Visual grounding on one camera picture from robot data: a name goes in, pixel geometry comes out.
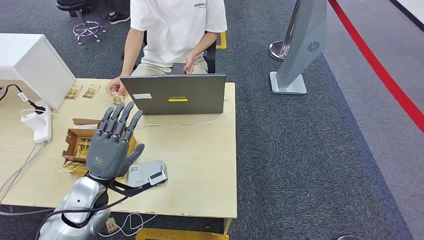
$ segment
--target white cable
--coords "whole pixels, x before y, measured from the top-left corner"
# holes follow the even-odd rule
[[[177,123],[177,124],[160,124],[160,123],[146,123],[146,124],[140,124],[137,125],[136,127],[148,127],[148,126],[162,126],[162,127],[173,127],[173,126],[190,126],[190,125],[203,125],[203,124],[208,124],[208,123],[212,123],[215,121],[218,121],[220,119],[223,119],[225,117],[228,117],[230,114],[232,114],[234,112],[234,109],[236,108],[233,103],[230,101],[229,98],[225,98],[224,100],[228,100],[231,104],[231,111],[223,116],[220,116],[218,118],[209,120],[209,121],[205,121],[205,122],[192,122],[192,123]]]
[[[46,146],[46,142],[42,142],[42,143],[38,143],[35,147],[37,147],[38,145],[41,145],[40,148],[38,149],[38,151],[35,153],[34,156],[31,157],[31,155],[33,154],[34,150],[32,150],[31,154],[29,154],[28,158],[26,159],[25,163],[20,166],[14,173],[12,173],[7,179],[6,181],[4,181],[1,186],[0,186],[0,194],[1,192],[3,192],[3,189],[5,188],[5,186],[13,179],[13,177],[16,174],[19,174],[19,172],[21,172],[21,170],[23,168],[25,168],[28,164],[30,164],[40,153],[41,151],[44,149],[44,147]],[[44,212],[48,212],[53,210],[53,208],[51,209],[46,209],[46,210],[40,210],[40,211],[28,211],[28,212],[3,212],[0,211],[0,215],[4,215],[4,216],[20,216],[20,215],[28,215],[28,214],[39,214],[39,213],[44,213]]]
[[[132,215],[137,215],[137,216],[139,216],[139,217],[140,217],[140,219],[141,219],[141,224],[140,224],[140,225],[135,226],[135,227],[132,227],[132,223],[131,223],[131,216],[132,216]],[[99,234],[100,236],[102,236],[102,237],[107,238],[107,237],[111,237],[111,236],[113,236],[113,235],[115,235],[115,234],[117,234],[117,233],[119,233],[119,232],[122,232],[122,234],[123,234],[123,235],[125,235],[125,236],[127,236],[127,237],[131,237],[131,236],[133,236],[133,235],[136,235],[138,232],[140,232],[140,231],[143,229],[144,224],[145,224],[145,223],[148,223],[150,220],[154,219],[156,216],[157,216],[157,214],[155,214],[154,216],[152,216],[151,218],[149,218],[147,221],[144,221],[144,220],[143,220],[143,217],[142,217],[140,214],[138,214],[138,213],[130,213],[130,214],[128,214],[128,215],[126,216],[125,221],[123,221],[122,226],[118,226],[116,223],[112,222],[112,223],[113,223],[113,225],[115,225],[115,226],[118,228],[118,230],[117,230],[117,231],[115,231],[115,232],[113,232],[113,233],[111,233],[111,234],[108,234],[108,235],[103,235],[103,234],[101,234],[100,232],[99,232],[98,234]],[[133,233],[130,233],[130,234],[125,233],[125,232],[124,232],[124,230],[123,230],[123,228],[124,228],[125,224],[127,223],[128,218],[129,218],[129,228],[130,228],[131,230],[138,229],[138,228],[140,228],[140,229],[138,229],[137,231],[135,231],[135,232],[133,232]]]
[[[22,117],[25,117],[25,115],[24,115],[24,112],[27,112],[27,111],[32,111],[32,112],[35,112],[35,111],[40,111],[40,112],[43,112],[43,113],[45,113],[46,111],[44,111],[44,110],[37,110],[37,109],[24,109],[24,110],[22,110],[22,111],[20,111],[20,115],[22,116]],[[54,116],[58,116],[56,113],[52,113],[52,112],[50,112],[50,114],[51,115],[54,115]]]

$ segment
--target wooden table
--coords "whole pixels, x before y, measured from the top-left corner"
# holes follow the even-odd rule
[[[23,81],[0,80],[2,88],[6,88],[9,84],[18,85],[31,101],[40,100]],[[16,87],[10,86],[6,97],[0,101],[0,183],[24,164],[36,146],[33,130],[21,122],[21,110],[33,107],[28,102],[22,101],[18,97],[18,93]],[[10,184],[5,187],[3,192],[0,192],[0,201],[9,186]]]
[[[100,119],[112,106],[104,86],[107,80],[78,79],[83,86],[75,100],[67,99],[53,119],[53,141],[34,163],[25,168],[10,187],[2,204],[54,208],[68,193],[80,175],[56,172],[67,148],[65,137],[73,127],[73,118]],[[91,85],[101,88],[92,99],[83,98]],[[235,106],[235,85],[226,83],[224,114]],[[128,96],[125,102],[131,101]],[[130,118],[137,111],[134,107]],[[200,123],[220,114],[143,116],[141,124]],[[137,163],[162,160],[168,182],[131,197],[112,208],[116,212],[148,213],[170,216],[212,217],[224,219],[227,234],[231,220],[237,217],[235,110],[229,116],[202,125],[139,126],[134,132],[145,150]],[[109,202],[122,195],[109,191]]]

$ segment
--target speaker grille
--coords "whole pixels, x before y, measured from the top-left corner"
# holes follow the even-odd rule
[[[311,43],[309,43],[309,45],[307,46],[307,50],[309,52],[315,52],[316,50],[318,50],[320,48],[321,44],[318,41],[313,41]]]

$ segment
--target red stripe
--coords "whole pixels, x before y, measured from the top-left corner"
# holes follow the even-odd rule
[[[396,101],[400,104],[400,106],[405,110],[405,112],[409,115],[412,121],[418,126],[419,129],[424,133],[424,114],[420,111],[420,109],[412,102],[412,100],[402,91],[399,85],[395,82],[395,80],[390,76],[387,70],[383,67],[381,62],[377,59],[368,45],[365,43],[364,39],[362,39],[361,35],[355,29],[352,22],[349,20],[346,13],[342,10],[340,5],[336,0],[328,0],[344,28],[349,33],[353,42],[359,48],[362,55],[368,61],[371,68],[386,86],[388,91],[393,95]]]

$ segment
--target robotic thumb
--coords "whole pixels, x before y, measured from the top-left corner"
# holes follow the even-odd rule
[[[143,150],[145,149],[145,145],[143,143],[138,144],[135,148],[134,151],[132,151],[127,157],[126,157],[126,164],[128,165],[128,167],[130,167],[130,165],[132,165],[139,157],[140,155],[143,153]]]

